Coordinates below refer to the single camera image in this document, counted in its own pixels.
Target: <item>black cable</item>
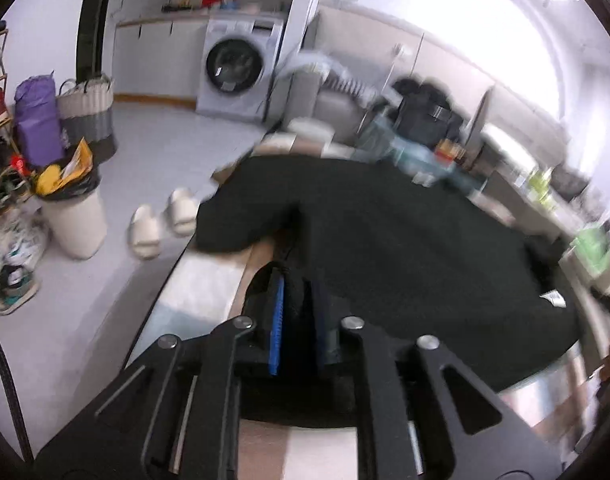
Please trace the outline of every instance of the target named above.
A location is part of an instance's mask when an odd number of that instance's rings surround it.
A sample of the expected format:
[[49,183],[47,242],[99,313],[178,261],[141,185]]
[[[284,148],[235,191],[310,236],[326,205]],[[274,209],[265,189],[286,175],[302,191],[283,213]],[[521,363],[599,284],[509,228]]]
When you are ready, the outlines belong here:
[[14,423],[14,429],[16,430],[16,437],[18,438],[18,444],[21,448],[21,455],[23,460],[28,465],[32,465],[34,462],[34,454],[32,453],[32,447],[29,443],[28,430],[25,427],[25,421],[23,420],[23,413],[21,411],[21,405],[18,402],[18,395],[16,394],[16,387],[14,386],[14,379],[12,378],[12,372],[8,365],[8,360],[5,357],[3,348],[0,345],[0,380],[3,383],[3,389],[5,390],[5,396],[8,399],[8,406],[10,407],[10,413],[12,414],[12,422]]

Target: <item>wooden baseboard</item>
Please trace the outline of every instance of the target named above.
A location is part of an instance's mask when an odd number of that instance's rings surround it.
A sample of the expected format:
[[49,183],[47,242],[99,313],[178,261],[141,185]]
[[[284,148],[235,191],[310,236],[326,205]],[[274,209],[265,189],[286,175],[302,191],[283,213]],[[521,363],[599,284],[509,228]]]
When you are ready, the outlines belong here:
[[114,101],[119,103],[142,103],[148,105],[180,106],[196,109],[196,99],[170,97],[166,95],[114,94]]

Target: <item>washing machine door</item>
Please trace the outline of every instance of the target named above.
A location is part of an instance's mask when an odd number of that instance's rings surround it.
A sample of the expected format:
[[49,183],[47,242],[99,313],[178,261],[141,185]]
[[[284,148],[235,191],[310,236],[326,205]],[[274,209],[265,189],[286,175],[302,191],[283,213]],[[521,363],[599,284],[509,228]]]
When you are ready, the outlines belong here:
[[252,88],[263,72],[263,57],[249,41],[229,38],[214,45],[205,62],[211,84],[225,94]]

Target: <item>yellow bag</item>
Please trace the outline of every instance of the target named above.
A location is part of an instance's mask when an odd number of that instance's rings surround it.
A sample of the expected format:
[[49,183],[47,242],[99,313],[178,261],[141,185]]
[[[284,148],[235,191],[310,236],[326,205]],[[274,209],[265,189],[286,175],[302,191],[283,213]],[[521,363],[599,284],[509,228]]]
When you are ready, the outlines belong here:
[[36,193],[40,196],[49,195],[66,184],[87,175],[92,170],[92,166],[92,150],[85,139],[81,139],[72,160],[63,168],[63,171],[58,164],[45,168],[36,181]]

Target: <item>trash can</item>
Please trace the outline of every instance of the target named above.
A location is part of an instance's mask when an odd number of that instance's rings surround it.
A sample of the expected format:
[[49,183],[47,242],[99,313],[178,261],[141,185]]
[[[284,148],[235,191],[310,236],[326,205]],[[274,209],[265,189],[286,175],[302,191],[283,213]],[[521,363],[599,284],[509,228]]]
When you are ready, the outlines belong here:
[[108,234],[99,183],[100,176],[94,167],[63,189],[39,197],[54,238],[67,255],[79,260],[91,258]]

